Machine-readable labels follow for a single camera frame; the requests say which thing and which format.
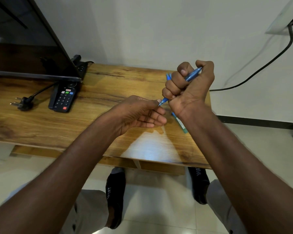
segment hand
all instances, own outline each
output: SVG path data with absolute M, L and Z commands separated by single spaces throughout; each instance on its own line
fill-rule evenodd
M 132 95 L 114 106 L 107 113 L 120 118 L 121 128 L 119 135 L 124 134 L 132 127 L 153 128 L 154 126 L 162 126 L 166 124 L 167 119 L 163 116 L 165 110 L 159 107 L 158 100 L 148 100 L 145 98 Z
M 212 61 L 195 62 L 197 67 L 202 67 L 201 74 L 191 82 L 186 82 L 184 77 L 194 69 L 189 62 L 181 63 L 177 71 L 172 73 L 172 79 L 168 80 L 162 94 L 168 101 L 172 111 L 179 115 L 189 105 L 205 101 L 209 87 L 214 81 L 214 63 Z

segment wall socket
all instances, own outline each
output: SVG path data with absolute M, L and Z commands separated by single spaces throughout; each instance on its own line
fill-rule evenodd
M 269 26 L 266 34 L 289 35 L 287 25 L 293 20 L 293 0 L 283 8 L 277 18 Z

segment tv screen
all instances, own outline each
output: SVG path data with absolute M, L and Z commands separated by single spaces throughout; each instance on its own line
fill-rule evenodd
M 79 77 L 33 0 L 0 0 L 0 75 Z

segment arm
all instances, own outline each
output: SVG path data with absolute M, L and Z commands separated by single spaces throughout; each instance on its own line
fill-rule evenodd
M 172 99 L 172 110 L 201 149 L 247 230 L 293 233 L 293 189 L 267 169 L 204 104 L 214 80 L 214 65 L 203 61 L 196 65 L 203 67 L 202 73 L 189 84 L 183 77 L 193 68 L 182 63 L 163 89 L 163 96 Z
M 131 96 L 98 117 L 46 170 L 0 206 L 2 233 L 59 233 L 88 176 L 131 127 L 163 125 L 156 100 Z

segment black baseboard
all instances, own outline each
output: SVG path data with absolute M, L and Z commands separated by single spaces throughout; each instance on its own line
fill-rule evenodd
M 228 117 L 228 116 L 220 116 L 220 115 L 217 115 L 217 117 L 223 123 L 293 130 L 293 122 L 269 121 L 269 120 L 260 120 L 260 119 L 242 118 L 242 117 Z

